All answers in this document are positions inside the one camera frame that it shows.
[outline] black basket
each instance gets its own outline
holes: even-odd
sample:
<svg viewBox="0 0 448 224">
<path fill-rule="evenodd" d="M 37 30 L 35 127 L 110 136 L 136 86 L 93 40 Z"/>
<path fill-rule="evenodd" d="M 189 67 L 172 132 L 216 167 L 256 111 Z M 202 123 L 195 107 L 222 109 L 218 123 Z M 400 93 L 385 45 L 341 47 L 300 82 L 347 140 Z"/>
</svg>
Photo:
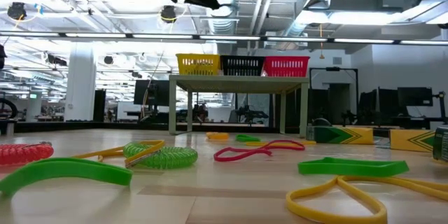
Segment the black basket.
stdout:
<svg viewBox="0 0 448 224">
<path fill-rule="evenodd" d="M 225 76 L 261 76 L 264 57 L 221 55 L 221 66 Z"/>
</svg>

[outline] red coiled spring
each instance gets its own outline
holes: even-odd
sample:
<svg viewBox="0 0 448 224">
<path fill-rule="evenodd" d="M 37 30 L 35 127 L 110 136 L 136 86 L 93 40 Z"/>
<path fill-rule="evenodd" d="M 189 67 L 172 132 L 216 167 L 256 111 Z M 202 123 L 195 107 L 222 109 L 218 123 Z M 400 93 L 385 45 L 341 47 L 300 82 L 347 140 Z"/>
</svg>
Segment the red coiled spring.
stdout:
<svg viewBox="0 0 448 224">
<path fill-rule="evenodd" d="M 50 142 L 38 144 L 0 144 L 0 165 L 26 164 L 53 155 Z"/>
</svg>

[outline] plastic basket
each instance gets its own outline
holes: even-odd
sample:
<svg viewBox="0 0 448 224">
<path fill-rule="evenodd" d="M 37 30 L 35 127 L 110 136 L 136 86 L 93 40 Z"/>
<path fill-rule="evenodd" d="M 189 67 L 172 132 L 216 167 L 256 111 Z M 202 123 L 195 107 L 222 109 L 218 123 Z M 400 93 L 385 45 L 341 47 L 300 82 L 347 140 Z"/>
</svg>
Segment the plastic basket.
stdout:
<svg viewBox="0 0 448 224">
<path fill-rule="evenodd" d="M 184 75 L 218 75 L 219 55 L 177 54 L 179 73 Z"/>
<path fill-rule="evenodd" d="M 265 71 L 268 76 L 305 77 L 308 60 L 308 56 L 267 56 Z"/>
<path fill-rule="evenodd" d="M 225 76 L 261 76 L 264 57 L 221 56 L 221 66 Z"/>
</svg>

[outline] green cable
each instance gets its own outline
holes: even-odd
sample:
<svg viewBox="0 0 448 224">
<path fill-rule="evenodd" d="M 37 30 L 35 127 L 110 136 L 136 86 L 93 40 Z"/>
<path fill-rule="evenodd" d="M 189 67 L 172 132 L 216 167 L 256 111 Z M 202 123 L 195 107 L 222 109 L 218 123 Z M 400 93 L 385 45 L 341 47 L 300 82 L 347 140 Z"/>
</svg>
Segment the green cable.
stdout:
<svg viewBox="0 0 448 224">
<path fill-rule="evenodd" d="M 29 163 L 0 181 L 3 195 L 13 195 L 22 187 L 45 179 L 77 177 L 121 186 L 131 182 L 132 171 L 100 162 L 72 157 L 48 158 Z"/>
<path fill-rule="evenodd" d="M 147 148 L 150 145 L 141 143 L 129 143 L 123 148 L 123 155 L 126 158 L 132 157 Z M 152 156 L 145 158 L 140 165 L 145 165 L 155 169 L 175 169 L 189 167 L 197 160 L 197 152 L 191 148 L 182 147 L 162 147 Z"/>
</svg>

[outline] table leg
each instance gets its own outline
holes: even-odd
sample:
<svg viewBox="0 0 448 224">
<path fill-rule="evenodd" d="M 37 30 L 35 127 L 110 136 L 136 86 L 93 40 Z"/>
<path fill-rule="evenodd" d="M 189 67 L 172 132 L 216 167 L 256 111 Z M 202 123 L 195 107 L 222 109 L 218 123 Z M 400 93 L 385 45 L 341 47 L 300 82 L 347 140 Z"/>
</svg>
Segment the table leg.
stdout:
<svg viewBox="0 0 448 224">
<path fill-rule="evenodd" d="M 280 134 L 285 134 L 285 125 L 286 125 L 286 92 L 282 92 L 280 98 Z"/>
<path fill-rule="evenodd" d="M 170 134 L 176 134 L 176 86 L 175 80 L 169 80 L 169 123 Z"/>
<path fill-rule="evenodd" d="M 307 137 L 307 127 L 308 127 L 308 83 L 302 83 L 300 88 L 300 137 Z"/>
<path fill-rule="evenodd" d="M 188 90 L 187 131 L 193 131 L 193 92 Z"/>
</svg>

